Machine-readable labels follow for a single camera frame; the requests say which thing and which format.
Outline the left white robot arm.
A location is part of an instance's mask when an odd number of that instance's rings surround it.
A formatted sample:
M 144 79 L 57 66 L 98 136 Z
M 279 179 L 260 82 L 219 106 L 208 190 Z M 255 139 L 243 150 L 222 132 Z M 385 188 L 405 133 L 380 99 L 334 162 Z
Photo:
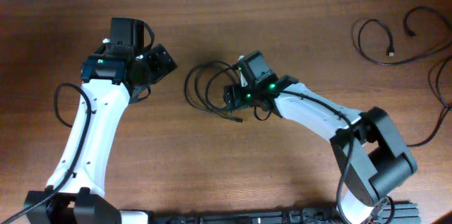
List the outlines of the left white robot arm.
M 113 18 L 110 36 L 81 68 L 81 98 L 71 133 L 42 191 L 29 191 L 23 215 L 30 223 L 150 223 L 151 212 L 119 210 L 105 199 L 105 176 L 114 135 L 125 109 L 145 100 L 151 86 L 177 65 L 138 19 Z

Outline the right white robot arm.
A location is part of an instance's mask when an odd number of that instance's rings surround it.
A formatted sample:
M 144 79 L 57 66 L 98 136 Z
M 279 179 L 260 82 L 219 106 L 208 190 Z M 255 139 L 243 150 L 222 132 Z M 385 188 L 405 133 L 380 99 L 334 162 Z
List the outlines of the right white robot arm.
M 338 105 L 291 76 L 277 76 L 260 51 L 238 58 L 230 69 L 238 83 L 224 88 L 229 111 L 261 108 L 305 126 L 333 150 L 341 177 L 336 211 L 344 223 L 363 223 L 418 169 L 414 155 L 388 113 Z

